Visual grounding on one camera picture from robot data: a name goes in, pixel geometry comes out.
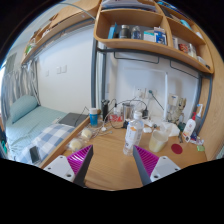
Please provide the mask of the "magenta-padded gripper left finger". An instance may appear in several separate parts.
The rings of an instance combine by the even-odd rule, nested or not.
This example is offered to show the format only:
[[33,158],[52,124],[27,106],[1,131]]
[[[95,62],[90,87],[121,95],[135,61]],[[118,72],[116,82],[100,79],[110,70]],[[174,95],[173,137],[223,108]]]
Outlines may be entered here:
[[89,145],[69,156],[59,155],[44,170],[84,187],[85,176],[92,156],[93,146]]

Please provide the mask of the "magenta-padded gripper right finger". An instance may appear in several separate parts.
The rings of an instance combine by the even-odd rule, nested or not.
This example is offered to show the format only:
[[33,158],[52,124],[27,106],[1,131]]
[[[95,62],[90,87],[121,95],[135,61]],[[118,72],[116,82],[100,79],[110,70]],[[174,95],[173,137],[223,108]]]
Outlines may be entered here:
[[143,185],[150,184],[180,170],[167,156],[158,157],[134,145],[133,156]]

